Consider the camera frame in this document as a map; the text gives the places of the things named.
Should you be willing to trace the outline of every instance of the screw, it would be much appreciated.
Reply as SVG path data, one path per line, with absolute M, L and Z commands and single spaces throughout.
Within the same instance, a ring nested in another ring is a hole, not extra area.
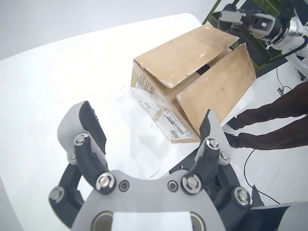
M 76 143 L 84 143 L 86 140 L 86 138 L 84 137 L 84 135 L 78 135 L 76 137 Z
M 185 193 L 189 195 L 197 194 L 201 190 L 201 181 L 197 175 L 189 176 L 186 178 L 185 176 L 182 178 L 182 189 Z
M 49 198 L 55 200 L 56 203 L 60 202 L 64 196 L 64 188 L 57 186 L 49 193 Z
M 248 202 L 248 191 L 243 187 L 237 187 L 234 190 L 235 199 L 243 206 L 249 204 Z
M 76 146 L 82 145 L 86 141 L 86 137 L 88 137 L 88 134 L 86 134 L 86 133 L 79 134 L 74 139 L 74 145 L 76 145 Z
M 129 188 L 129 182 L 126 181 L 126 180 L 123 180 L 120 182 L 119 184 L 119 190 L 122 191 L 122 192 L 125 192 L 127 191 Z
M 243 190 L 237 192 L 237 198 L 241 201 L 247 200 L 247 194 Z
M 168 182 L 168 189 L 171 191 L 171 192 L 176 192 L 177 189 L 178 189 L 178 185 L 177 185 L 177 182 L 176 181 L 169 181 Z
M 102 188 L 106 188 L 109 184 L 110 184 L 110 180 L 109 180 L 108 177 L 102 177 L 102 178 L 100 178 L 100 180 L 99 180 L 99 185 L 100 185 Z
M 210 139 L 207 139 L 205 142 L 207 146 L 210 147 L 211 149 L 214 149 L 214 150 L 219 149 L 219 144 L 216 142 L 215 139 L 210 138 Z
M 194 177 L 190 176 L 187 178 L 187 186 L 190 188 L 197 188 L 198 182 Z
M 218 143 L 216 142 L 215 139 L 211 139 L 209 143 L 210 143 L 210 146 L 212 147 L 218 147 Z
M 72 152 L 72 153 L 71 153 L 70 160 L 74 161 L 75 159 L 76 159 L 75 152 Z
M 220 157 L 223 159 L 223 160 L 228 160 L 229 158 L 229 155 L 225 152 L 220 152 Z

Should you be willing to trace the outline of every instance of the barcode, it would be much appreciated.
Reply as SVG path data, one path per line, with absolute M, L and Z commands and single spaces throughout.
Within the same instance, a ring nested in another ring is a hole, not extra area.
M 174 130 L 171 130 L 170 132 L 171 132 L 171 134 L 172 134 L 175 138 L 180 138 L 180 137 L 178 136 L 178 134 L 176 134 L 176 132 L 175 132 Z
M 175 126 L 175 127 L 177 128 L 177 130 L 178 130 L 182 135 L 185 134 L 184 131 L 182 131 L 181 128 L 176 124 L 176 122 L 173 120 L 172 117 L 168 116 L 167 118 L 168 118 L 168 120 L 173 124 L 173 126 Z

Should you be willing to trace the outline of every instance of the white surface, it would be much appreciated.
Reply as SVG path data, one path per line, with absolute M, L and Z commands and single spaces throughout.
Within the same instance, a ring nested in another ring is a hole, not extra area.
M 169 143 L 127 89 L 133 58 L 198 26 L 190 14 L 158 18 L 65 39 L 1 61 L 0 129 L 6 148 L 0 175 L 25 231 L 65 229 L 47 195 L 67 166 L 57 127 L 80 101 L 88 100 L 95 109 L 107 137 L 111 170 L 157 179 L 198 146 Z M 78 187 L 86 198 L 90 186 L 82 180 Z
M 116 212 L 111 231 L 193 231 L 189 212 Z

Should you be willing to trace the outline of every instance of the robot end effector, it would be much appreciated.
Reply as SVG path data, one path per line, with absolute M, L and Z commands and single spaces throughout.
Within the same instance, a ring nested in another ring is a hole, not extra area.
M 280 40 L 284 26 L 272 15 L 257 10 L 237 10 L 234 4 L 228 4 L 220 13 L 219 28 L 249 32 L 255 38 L 273 44 Z

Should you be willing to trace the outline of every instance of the person's leg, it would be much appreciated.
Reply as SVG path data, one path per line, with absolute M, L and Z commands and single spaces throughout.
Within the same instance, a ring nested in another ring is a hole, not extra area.
M 239 147 L 258 150 L 287 149 L 308 145 L 308 115 L 264 135 L 240 133 Z
M 245 110 L 237 118 L 232 118 L 228 124 L 233 129 L 239 129 L 257 122 L 305 114 L 308 114 L 308 81 L 297 85 L 271 104 Z

